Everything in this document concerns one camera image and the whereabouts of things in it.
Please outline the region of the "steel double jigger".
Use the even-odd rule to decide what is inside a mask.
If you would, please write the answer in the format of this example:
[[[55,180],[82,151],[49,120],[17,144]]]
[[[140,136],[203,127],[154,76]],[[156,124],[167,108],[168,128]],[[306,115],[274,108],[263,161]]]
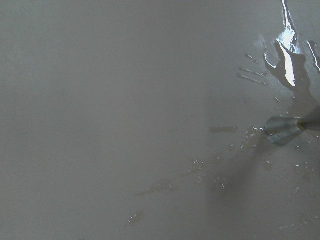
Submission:
[[[271,117],[263,127],[267,139],[276,146],[285,146],[305,131],[320,131],[320,107],[303,118]]]

